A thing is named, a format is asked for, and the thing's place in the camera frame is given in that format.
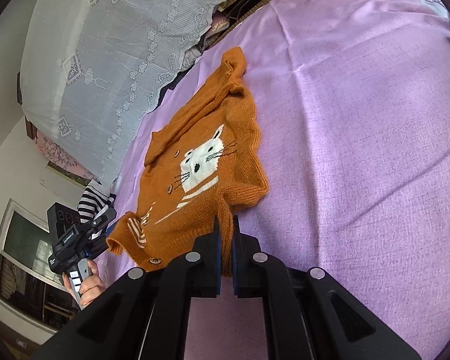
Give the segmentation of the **person's left hand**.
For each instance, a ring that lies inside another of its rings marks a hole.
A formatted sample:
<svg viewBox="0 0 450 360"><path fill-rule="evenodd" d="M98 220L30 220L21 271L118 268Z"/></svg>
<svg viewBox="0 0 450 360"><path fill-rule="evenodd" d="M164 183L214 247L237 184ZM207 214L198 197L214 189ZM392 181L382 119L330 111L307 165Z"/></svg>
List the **person's left hand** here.
<svg viewBox="0 0 450 360"><path fill-rule="evenodd" d="M90 305L105 291L105 284L99 277L98 266L92 260L88 260L88 271L91 275L81 283L78 291L80 296L74 293L74 286L71 284L69 277L65 273L62 274L62 280L66 290L76 300L81 309Z"/></svg>

